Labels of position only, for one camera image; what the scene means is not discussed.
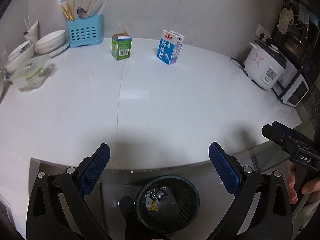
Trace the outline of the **person's right hand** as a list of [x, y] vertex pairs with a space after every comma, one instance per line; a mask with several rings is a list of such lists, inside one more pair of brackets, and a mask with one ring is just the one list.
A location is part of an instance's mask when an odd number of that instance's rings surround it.
[[290, 204], [296, 204], [296, 202], [298, 202], [299, 196], [297, 190], [299, 190], [301, 186], [303, 186], [302, 195], [309, 194], [307, 201], [309, 204], [319, 200], [319, 177], [304, 183], [305, 178], [306, 170], [294, 163], [290, 163], [290, 171], [287, 176], [287, 193]]

